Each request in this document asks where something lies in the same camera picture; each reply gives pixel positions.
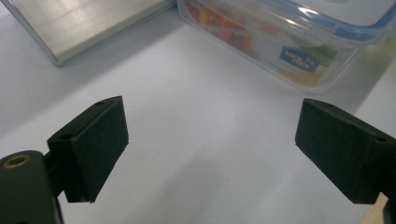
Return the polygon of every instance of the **plastic food container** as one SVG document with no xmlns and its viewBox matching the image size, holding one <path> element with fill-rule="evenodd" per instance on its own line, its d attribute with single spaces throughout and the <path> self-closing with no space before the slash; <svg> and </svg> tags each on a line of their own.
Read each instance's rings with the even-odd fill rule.
<svg viewBox="0 0 396 224">
<path fill-rule="evenodd" d="M 393 33 L 396 0 L 177 0 L 180 16 L 293 86 L 326 90 Z"/>
</svg>

